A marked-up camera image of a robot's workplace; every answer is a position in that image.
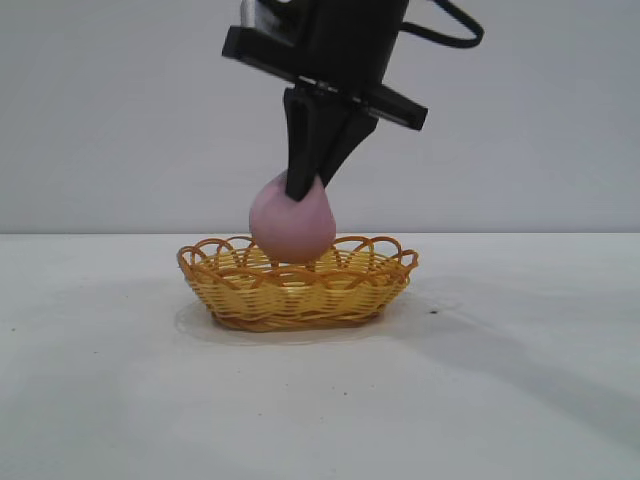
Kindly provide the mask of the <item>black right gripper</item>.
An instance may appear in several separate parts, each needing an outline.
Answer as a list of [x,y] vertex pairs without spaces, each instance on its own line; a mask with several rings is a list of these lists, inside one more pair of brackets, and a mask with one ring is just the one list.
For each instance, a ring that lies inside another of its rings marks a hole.
[[[244,1],[222,55],[290,83],[319,84],[374,116],[421,130],[427,109],[383,84],[406,1]],[[286,195],[327,187],[378,119],[306,87],[285,90]]]

